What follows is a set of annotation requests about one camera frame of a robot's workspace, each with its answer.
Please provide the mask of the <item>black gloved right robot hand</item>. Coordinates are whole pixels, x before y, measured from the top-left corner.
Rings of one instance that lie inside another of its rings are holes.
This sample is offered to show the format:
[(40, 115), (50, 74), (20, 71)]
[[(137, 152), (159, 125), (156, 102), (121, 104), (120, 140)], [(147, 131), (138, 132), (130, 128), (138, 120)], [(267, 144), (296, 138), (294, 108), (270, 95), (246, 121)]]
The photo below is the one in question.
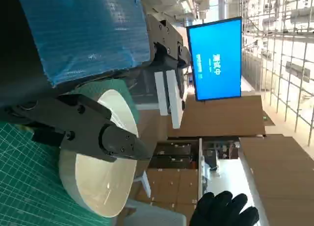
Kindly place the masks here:
[(254, 206), (245, 208), (248, 202), (244, 193), (233, 196), (230, 191), (217, 195), (205, 193), (197, 202), (190, 219), (190, 226), (254, 226), (260, 219)]

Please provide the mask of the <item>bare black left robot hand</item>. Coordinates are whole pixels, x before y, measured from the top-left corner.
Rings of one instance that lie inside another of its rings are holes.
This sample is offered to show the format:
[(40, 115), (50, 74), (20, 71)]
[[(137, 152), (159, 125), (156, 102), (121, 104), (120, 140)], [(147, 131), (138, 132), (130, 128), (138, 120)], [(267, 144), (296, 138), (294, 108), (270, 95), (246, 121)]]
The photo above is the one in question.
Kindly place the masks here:
[(141, 0), (0, 0), (0, 119), (33, 128), (35, 142), (108, 162), (150, 159), (107, 107), (74, 89), (190, 63), (177, 30)]

